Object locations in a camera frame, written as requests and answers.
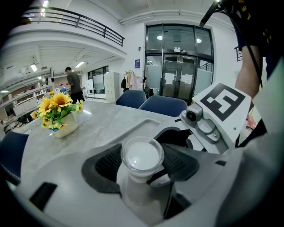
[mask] flower pot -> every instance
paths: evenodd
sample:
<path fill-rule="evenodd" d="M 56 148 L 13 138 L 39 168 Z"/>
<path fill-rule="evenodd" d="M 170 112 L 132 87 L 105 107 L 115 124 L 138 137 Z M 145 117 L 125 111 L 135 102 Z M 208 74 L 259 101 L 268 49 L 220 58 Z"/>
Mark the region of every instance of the flower pot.
<path fill-rule="evenodd" d="M 66 125 L 57 132 L 53 132 L 53 134 L 57 138 L 62 138 L 64 136 L 67 136 L 68 134 L 74 132 L 78 128 L 78 122 L 72 112 L 69 113 L 67 116 L 63 117 L 61 119 L 61 122 Z"/>

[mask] chair backrest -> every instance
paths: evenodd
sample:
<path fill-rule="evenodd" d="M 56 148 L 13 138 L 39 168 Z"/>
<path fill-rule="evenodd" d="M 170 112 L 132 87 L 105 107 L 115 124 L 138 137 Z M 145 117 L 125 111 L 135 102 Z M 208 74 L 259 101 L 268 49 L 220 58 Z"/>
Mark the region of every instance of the chair backrest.
<path fill-rule="evenodd" d="M 116 104 L 138 109 L 146 101 L 146 95 L 141 90 L 127 90 L 117 100 Z"/>
<path fill-rule="evenodd" d="M 160 95 L 151 96 L 139 107 L 141 110 L 147 110 L 171 117 L 178 117 L 182 111 L 186 110 L 186 108 L 187 104 L 185 101 Z"/>
<path fill-rule="evenodd" d="M 9 132 L 0 144 L 0 164 L 8 181 L 20 182 L 21 165 L 28 135 Z"/>

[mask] balcony railing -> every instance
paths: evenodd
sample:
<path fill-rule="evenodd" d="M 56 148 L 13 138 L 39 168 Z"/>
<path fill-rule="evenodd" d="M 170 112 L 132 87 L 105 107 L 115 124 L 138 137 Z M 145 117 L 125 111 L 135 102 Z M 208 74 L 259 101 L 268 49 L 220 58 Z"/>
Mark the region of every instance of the balcony railing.
<path fill-rule="evenodd" d="M 30 7 L 23 14 L 23 17 L 25 19 L 21 20 L 21 25 L 30 23 L 69 25 L 91 31 L 123 46 L 124 38 L 120 34 L 96 20 L 69 10 L 54 7 Z"/>
<path fill-rule="evenodd" d="M 239 47 L 235 47 L 236 54 L 237 54 L 237 61 L 242 61 L 243 60 L 243 53 L 239 50 Z"/>
<path fill-rule="evenodd" d="M 206 71 L 211 71 L 211 63 L 208 62 L 208 63 L 204 64 L 203 66 L 200 66 L 199 68 L 206 70 Z"/>

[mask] marble tabletop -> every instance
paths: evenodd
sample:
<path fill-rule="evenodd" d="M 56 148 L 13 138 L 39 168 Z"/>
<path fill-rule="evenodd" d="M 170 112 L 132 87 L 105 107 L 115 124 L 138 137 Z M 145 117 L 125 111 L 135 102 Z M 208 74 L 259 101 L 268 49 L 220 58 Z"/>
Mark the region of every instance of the marble tabletop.
<path fill-rule="evenodd" d="M 61 139 L 54 137 L 52 131 L 41 128 L 39 120 L 33 123 L 22 159 L 22 181 L 29 179 L 54 158 L 106 144 L 146 118 L 160 122 L 171 118 L 145 110 L 88 100 L 84 102 L 83 110 L 86 112 L 75 114 L 79 122 L 78 129 Z"/>

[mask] man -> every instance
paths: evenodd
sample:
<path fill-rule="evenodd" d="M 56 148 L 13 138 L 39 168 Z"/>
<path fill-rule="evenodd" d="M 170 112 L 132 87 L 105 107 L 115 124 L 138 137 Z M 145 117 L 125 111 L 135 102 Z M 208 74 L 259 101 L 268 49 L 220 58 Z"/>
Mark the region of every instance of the man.
<path fill-rule="evenodd" d="M 75 72 L 72 72 L 72 69 L 70 67 L 67 67 L 65 69 L 65 72 L 67 73 L 68 84 L 71 86 L 71 98 L 73 100 L 73 104 L 75 104 L 77 102 L 77 100 L 85 101 L 85 99 L 83 97 L 81 85 L 80 85 L 79 76 Z"/>
<path fill-rule="evenodd" d="M 238 2 L 240 12 L 238 27 L 233 25 L 243 61 L 235 87 L 253 99 L 259 91 L 260 82 L 248 45 L 251 47 L 260 73 L 262 72 L 263 57 L 266 57 L 266 72 L 267 79 L 269 79 L 280 57 L 283 56 L 282 29 L 278 23 L 281 21 L 282 14 L 279 7 L 267 8 L 266 4 L 256 0 L 240 0 Z M 266 133 L 266 128 L 261 120 L 240 146 L 244 147 L 251 139 L 264 133 Z"/>

